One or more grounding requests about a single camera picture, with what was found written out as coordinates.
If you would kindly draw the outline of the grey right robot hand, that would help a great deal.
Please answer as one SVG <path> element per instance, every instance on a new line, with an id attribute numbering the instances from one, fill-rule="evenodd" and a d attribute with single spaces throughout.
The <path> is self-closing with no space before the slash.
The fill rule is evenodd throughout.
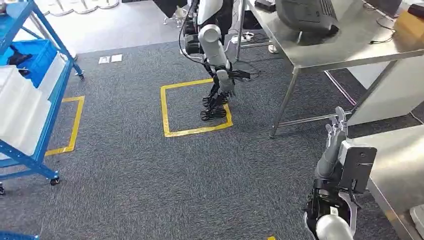
<path id="1" fill-rule="evenodd" d="M 327 131 L 326 149 L 315 168 L 315 177 L 317 179 L 331 179 L 338 162 L 338 155 L 342 141 L 347 139 L 348 126 L 345 111 L 337 106 L 335 108 L 336 116 L 329 119 L 331 124 L 326 124 Z"/>

